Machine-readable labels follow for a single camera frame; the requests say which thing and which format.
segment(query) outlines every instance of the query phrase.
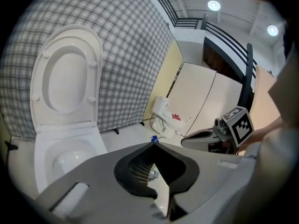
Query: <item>plaid curtain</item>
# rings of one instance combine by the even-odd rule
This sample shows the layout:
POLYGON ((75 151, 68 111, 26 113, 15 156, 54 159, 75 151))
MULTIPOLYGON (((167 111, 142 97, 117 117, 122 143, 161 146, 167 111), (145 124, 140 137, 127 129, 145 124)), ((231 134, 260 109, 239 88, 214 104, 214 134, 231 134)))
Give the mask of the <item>plaid curtain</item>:
POLYGON ((16 24, 0 60, 0 106, 13 136, 35 138, 30 81, 39 49, 57 29, 90 27, 103 44, 100 131, 142 121, 173 40, 150 0, 34 0, 16 24))

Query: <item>black railing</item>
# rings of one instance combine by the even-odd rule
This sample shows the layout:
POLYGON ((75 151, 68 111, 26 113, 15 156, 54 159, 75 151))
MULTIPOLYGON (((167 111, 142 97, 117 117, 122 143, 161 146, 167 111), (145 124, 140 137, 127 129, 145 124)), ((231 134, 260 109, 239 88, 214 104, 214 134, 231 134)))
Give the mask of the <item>black railing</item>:
POLYGON ((246 59, 248 56, 248 51, 235 38, 233 38, 230 34, 222 30, 221 28, 209 23, 208 21, 206 23, 206 30, 223 41, 227 46, 229 46, 240 57, 244 64, 247 65, 246 59))
POLYGON ((218 39, 223 41, 227 46, 229 46, 239 56, 239 58, 246 65, 246 72, 245 75, 243 75, 240 68, 237 67, 236 64, 234 64, 234 67, 236 67, 236 69, 238 70, 237 73, 240 74, 240 77, 242 77, 242 90, 241 90, 238 105, 246 106, 246 103, 252 92, 252 88, 251 88, 252 76, 256 78, 256 75, 253 72, 253 70, 255 71, 256 68, 253 64, 257 65, 257 63, 253 59, 252 45, 248 43, 247 49, 245 49, 235 38, 233 38, 226 31, 208 22, 207 14, 204 14, 203 18, 179 18, 169 0, 158 0, 158 1, 160 2, 162 7, 168 14, 168 17, 170 18, 174 27, 186 27, 186 28, 199 29, 198 23, 199 21, 202 21, 200 26, 201 30, 206 30, 209 33, 216 36, 218 39))
POLYGON ((255 75, 252 73, 253 69, 253 50, 252 45, 250 43, 247 44, 247 61, 246 61, 246 72, 242 79, 242 89, 240 93, 240 98, 238 101, 238 105, 245 107, 248 101, 248 98, 252 92, 251 88, 251 80, 252 76, 255 75))
POLYGON ((197 29, 198 22, 202 20, 202 18, 179 18, 175 27, 185 27, 185 28, 193 28, 197 29))
POLYGON ((169 0, 158 0, 161 6, 164 8, 165 12, 167 13, 168 17, 170 18, 173 26, 175 27, 178 21, 178 15, 174 10, 173 6, 169 2, 169 0))

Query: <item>small toilet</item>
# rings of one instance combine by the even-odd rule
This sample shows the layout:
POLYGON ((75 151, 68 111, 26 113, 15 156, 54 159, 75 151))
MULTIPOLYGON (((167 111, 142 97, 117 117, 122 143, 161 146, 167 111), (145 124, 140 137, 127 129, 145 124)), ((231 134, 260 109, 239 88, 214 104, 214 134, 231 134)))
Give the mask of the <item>small toilet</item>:
POLYGON ((102 45, 90 28, 53 33, 36 59, 30 108, 39 193, 85 160, 107 153, 97 127, 102 45))
POLYGON ((168 104, 170 100, 168 98, 159 96, 156 98, 152 112, 155 114, 152 129, 166 139, 177 133, 185 126, 185 121, 182 120, 177 114, 168 111, 168 104))

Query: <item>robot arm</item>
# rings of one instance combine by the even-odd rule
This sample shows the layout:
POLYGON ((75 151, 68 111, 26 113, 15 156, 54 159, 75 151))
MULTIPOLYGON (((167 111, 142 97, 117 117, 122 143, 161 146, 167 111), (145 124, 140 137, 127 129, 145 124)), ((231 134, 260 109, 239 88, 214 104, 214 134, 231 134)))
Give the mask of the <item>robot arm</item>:
POLYGON ((200 130, 182 139, 181 145, 201 151, 236 154, 239 146, 252 133, 253 125, 247 109, 237 106, 216 118, 212 128, 200 130))

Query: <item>toilet lid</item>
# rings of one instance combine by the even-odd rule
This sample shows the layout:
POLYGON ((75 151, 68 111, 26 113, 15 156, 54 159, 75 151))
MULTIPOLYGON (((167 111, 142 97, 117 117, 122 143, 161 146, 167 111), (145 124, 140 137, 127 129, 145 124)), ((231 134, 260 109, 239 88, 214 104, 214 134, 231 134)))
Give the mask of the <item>toilet lid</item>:
POLYGON ((30 106, 35 130, 96 126, 102 45, 90 28, 69 25, 42 46, 31 78, 30 106))

